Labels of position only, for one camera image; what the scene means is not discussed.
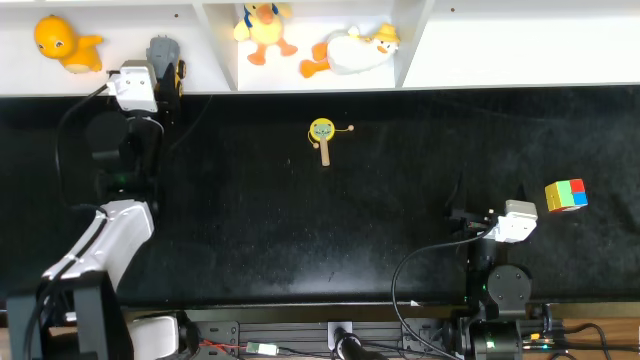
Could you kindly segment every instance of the colorful cube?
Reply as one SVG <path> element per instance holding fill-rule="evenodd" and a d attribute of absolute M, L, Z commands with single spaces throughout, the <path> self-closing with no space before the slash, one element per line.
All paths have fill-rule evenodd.
<path fill-rule="evenodd" d="M 549 211 L 573 211 L 588 204 L 582 179 L 557 181 L 544 188 Z"/>

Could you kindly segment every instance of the green square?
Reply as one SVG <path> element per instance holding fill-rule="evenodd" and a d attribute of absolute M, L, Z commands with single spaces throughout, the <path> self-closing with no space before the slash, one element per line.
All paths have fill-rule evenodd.
<path fill-rule="evenodd" d="M 571 193 L 571 183 L 569 180 L 558 181 L 558 195 L 560 195 L 560 203 L 562 207 L 575 206 L 573 194 Z"/>

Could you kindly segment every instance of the white plush duck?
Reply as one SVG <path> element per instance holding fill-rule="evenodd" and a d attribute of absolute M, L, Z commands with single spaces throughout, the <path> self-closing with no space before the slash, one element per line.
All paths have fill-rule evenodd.
<path fill-rule="evenodd" d="M 383 24 L 371 38 L 360 36 L 353 26 L 349 31 L 336 31 L 326 42 L 313 47 L 313 60 L 300 64 L 300 73 L 305 78 L 318 71 L 329 70 L 339 75 L 355 74 L 381 65 L 398 50 L 400 39 L 393 25 Z"/>

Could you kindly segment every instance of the black table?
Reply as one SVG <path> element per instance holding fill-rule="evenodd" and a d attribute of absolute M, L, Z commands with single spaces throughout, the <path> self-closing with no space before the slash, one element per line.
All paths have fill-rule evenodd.
<path fill-rule="evenodd" d="M 208 96 L 185 98 L 186 127 Z M 0 100 L 0 298 L 63 256 L 90 221 L 59 204 L 53 129 L 77 99 Z M 637 300 L 640 88 L 214 96 L 163 163 L 166 203 L 118 295 L 129 306 L 389 301 L 393 270 L 448 241 L 442 207 L 460 172 L 471 210 L 501 210 L 522 183 L 538 228 L 510 261 L 534 301 Z M 79 118 L 104 107 L 88 106 Z M 329 143 L 327 117 L 355 125 Z M 69 196 L 91 192 L 86 145 L 67 136 Z M 549 214 L 544 187 L 582 178 L 589 205 Z M 400 298 L 461 303 L 459 249 L 425 254 Z"/>

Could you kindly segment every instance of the blue square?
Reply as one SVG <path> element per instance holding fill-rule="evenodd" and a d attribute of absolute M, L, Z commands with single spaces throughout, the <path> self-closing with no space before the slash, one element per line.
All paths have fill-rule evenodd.
<path fill-rule="evenodd" d="M 587 205 L 587 194 L 585 194 L 585 193 L 575 193 L 575 194 L 573 194 L 573 202 L 576 203 L 576 206 L 585 206 L 585 205 Z"/>

